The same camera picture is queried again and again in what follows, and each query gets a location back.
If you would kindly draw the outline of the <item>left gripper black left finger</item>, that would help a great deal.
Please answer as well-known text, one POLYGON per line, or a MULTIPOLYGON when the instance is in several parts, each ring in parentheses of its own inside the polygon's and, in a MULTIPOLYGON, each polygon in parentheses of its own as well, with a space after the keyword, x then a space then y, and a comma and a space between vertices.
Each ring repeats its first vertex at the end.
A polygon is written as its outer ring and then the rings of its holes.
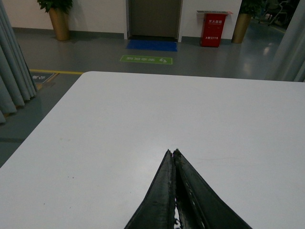
POLYGON ((126 229, 173 229, 175 224, 176 167, 167 150, 149 189, 126 229))

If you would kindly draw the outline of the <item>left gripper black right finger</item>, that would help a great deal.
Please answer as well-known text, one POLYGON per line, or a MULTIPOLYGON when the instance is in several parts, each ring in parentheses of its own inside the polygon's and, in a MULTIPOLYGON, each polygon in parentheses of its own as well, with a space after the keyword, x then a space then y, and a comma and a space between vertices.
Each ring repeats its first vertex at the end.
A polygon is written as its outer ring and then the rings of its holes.
POLYGON ((173 153, 177 172, 195 214, 200 229, 249 229, 238 216, 214 192, 191 163, 176 149, 173 153))

